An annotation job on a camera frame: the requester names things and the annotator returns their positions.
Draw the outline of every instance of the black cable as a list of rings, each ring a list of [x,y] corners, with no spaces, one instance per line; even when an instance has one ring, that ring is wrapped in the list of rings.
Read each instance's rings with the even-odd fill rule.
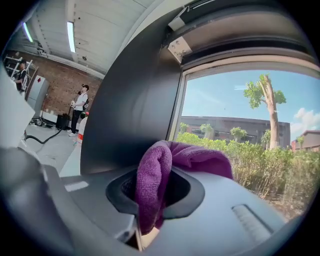
[[[40,139],[38,139],[37,137],[34,137],[32,135],[25,136],[24,140],[26,141],[27,139],[34,139],[34,140],[36,140],[37,142],[39,142],[41,144],[45,144],[48,140],[52,139],[54,136],[57,136],[61,131],[62,131],[62,129],[60,129],[56,134],[54,134],[54,135],[50,136],[49,138],[47,138],[45,141],[41,141]]]

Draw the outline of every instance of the building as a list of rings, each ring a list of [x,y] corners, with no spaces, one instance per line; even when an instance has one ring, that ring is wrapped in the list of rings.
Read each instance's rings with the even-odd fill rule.
[[[242,142],[261,143],[261,137],[267,129],[270,129],[269,120],[237,118],[237,117],[218,117],[218,116],[182,116],[180,122],[188,126],[187,132],[196,134],[200,138],[205,136],[200,130],[202,124],[210,124],[213,132],[209,138],[212,140],[234,140],[230,134],[233,127],[240,127],[246,130],[247,135],[241,139]],[[288,122],[278,122],[279,125],[279,145],[283,148],[290,145],[290,124]]]
[[[320,151],[320,130],[306,130],[301,136],[304,137],[302,149]],[[300,150],[300,144],[296,140],[291,142],[292,150]]]

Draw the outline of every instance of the purple microfiber cloth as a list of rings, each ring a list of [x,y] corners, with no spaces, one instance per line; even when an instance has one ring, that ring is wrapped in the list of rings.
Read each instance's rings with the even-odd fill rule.
[[[143,235],[163,223],[164,195],[172,165],[233,179],[230,162],[220,151],[175,141],[156,142],[144,153],[136,178],[135,201]]]

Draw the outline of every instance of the brick wall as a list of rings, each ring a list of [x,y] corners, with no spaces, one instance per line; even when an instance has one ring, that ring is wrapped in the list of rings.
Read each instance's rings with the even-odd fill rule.
[[[88,93],[89,107],[92,105],[97,90],[102,82],[101,79],[85,73],[76,68],[49,60],[44,57],[38,57],[24,52],[19,56],[14,56],[15,51],[7,52],[8,57],[24,58],[27,61],[32,60],[38,67],[38,75],[44,77],[49,82],[47,96],[43,101],[42,109],[48,109],[48,112],[54,112],[55,115],[61,115],[69,112],[70,102],[78,96],[81,85],[89,85]]]

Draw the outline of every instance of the ceiling light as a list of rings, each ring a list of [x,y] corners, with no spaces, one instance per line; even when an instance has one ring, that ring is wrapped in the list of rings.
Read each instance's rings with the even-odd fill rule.
[[[66,28],[67,28],[67,32],[68,32],[70,51],[75,53],[76,46],[75,46],[75,37],[74,37],[74,23],[71,21],[67,21]]]
[[[25,22],[23,23],[23,28],[24,28],[24,31],[25,31],[26,36],[28,37],[29,41],[31,43],[33,43],[34,41],[32,40],[32,37],[31,37],[31,35],[29,33],[29,29],[28,29],[27,24]]]

